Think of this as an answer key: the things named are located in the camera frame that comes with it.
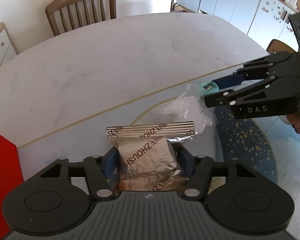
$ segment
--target white marble table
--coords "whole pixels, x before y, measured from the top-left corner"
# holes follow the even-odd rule
[[[0,67],[0,134],[22,147],[266,54],[231,24],[205,14],[139,15],[82,27]]]

